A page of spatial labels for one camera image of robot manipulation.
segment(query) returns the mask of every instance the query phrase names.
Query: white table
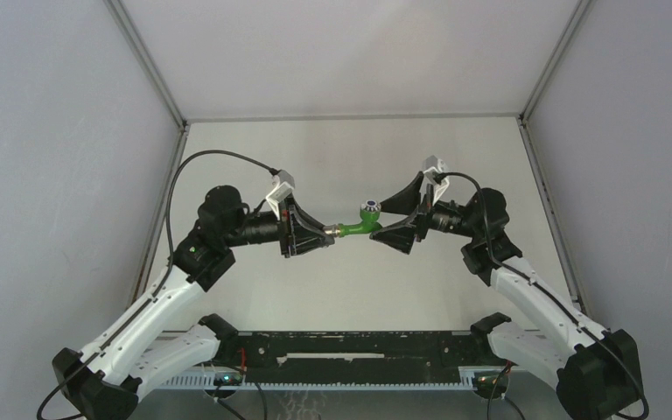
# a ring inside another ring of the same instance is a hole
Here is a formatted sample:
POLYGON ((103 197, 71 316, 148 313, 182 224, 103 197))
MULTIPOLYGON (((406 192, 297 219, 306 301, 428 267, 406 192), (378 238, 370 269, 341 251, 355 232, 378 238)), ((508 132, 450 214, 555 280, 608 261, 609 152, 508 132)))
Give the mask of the white table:
MULTIPOLYGON (((286 169, 300 206, 325 223, 359 221, 359 204, 384 200, 405 187, 435 154, 450 170, 475 177, 506 196, 507 233, 537 272, 568 297, 539 192, 514 118, 199 122, 185 157, 226 149, 286 169)), ((226 156, 205 156, 182 173, 171 207, 175 244, 192 228, 197 207, 217 185, 232 185, 254 207, 270 190, 263 169, 226 156)), ((460 204, 473 187, 452 178, 443 200, 460 204)), ((384 214, 383 224, 402 216, 384 214)), ((240 330, 466 330, 493 312, 535 329, 504 297, 471 275, 460 248, 469 240, 429 232, 410 255, 365 235, 337 239, 327 249, 285 259, 275 243, 235 248, 237 263, 167 330, 186 330, 217 312, 240 330)), ((165 268, 159 242, 150 278, 165 268)))

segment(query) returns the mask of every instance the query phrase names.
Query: gray wall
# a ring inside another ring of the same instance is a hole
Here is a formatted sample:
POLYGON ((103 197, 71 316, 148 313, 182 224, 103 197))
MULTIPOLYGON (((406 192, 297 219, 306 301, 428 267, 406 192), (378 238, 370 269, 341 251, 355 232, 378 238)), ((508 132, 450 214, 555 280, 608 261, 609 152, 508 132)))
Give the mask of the gray wall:
POLYGON ((0 419, 123 311, 176 136, 102 2, 0 2, 0 419))
POLYGON ((672 2, 596 2, 530 125, 592 312, 672 418, 672 2))

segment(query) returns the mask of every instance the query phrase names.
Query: green pipe fitting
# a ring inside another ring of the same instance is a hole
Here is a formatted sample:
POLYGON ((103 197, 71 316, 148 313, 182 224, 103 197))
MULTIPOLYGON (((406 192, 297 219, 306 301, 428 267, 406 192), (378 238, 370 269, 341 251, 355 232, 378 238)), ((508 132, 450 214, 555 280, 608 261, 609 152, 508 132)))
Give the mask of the green pipe fitting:
POLYGON ((380 223, 380 205, 374 200, 367 200, 360 207, 361 222, 356 225, 339 224, 339 237, 347 235, 367 235, 382 229, 380 223))

